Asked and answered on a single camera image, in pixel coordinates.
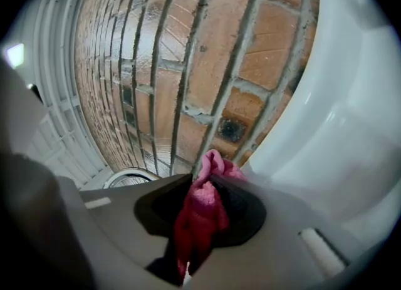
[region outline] pink towel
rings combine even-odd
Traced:
[[[211,238],[229,227],[229,219],[220,195],[211,184],[210,175],[220,174],[246,180],[239,167],[223,160],[217,150],[202,157],[202,169],[191,185],[184,206],[174,223],[175,251],[180,281],[184,280],[187,263],[192,274],[211,252]]]

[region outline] pink cloth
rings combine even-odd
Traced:
[[[209,150],[202,157],[202,169],[191,185],[184,206],[174,223],[175,251],[180,281],[184,280],[187,263],[192,274],[211,251],[211,238],[229,227],[229,219],[220,195],[211,184],[211,174],[246,180],[239,167],[223,160],[217,150]]]

